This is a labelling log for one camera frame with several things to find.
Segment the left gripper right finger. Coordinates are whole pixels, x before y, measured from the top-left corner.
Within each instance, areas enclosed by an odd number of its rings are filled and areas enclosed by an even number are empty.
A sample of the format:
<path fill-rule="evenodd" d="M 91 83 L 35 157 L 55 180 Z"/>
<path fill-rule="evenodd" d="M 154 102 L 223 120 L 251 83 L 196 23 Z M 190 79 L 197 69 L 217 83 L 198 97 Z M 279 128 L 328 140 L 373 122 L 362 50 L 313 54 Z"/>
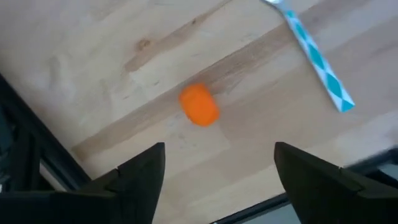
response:
<path fill-rule="evenodd" d="M 398 224 L 398 180 L 365 174 L 277 142 L 274 162 L 302 224 Z"/>

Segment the orange tangerine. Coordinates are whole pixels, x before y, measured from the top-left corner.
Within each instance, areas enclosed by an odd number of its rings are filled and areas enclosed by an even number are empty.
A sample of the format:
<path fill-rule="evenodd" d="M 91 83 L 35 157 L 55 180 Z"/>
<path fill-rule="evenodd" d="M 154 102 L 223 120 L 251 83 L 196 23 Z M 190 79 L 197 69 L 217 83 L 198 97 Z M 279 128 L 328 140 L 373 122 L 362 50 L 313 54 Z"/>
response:
<path fill-rule="evenodd" d="M 193 124 L 210 126 L 220 117 L 216 100 L 204 83 L 186 86 L 178 100 L 183 112 Z"/>

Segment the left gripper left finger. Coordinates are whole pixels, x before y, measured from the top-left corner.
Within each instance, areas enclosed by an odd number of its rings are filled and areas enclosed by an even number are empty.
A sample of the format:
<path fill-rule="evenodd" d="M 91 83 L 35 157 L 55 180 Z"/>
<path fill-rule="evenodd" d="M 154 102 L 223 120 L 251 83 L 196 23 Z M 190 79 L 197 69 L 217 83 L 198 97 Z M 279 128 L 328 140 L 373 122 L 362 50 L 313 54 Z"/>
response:
<path fill-rule="evenodd" d="M 158 142 L 75 191 L 0 194 L 0 224 L 152 224 L 164 182 Z"/>

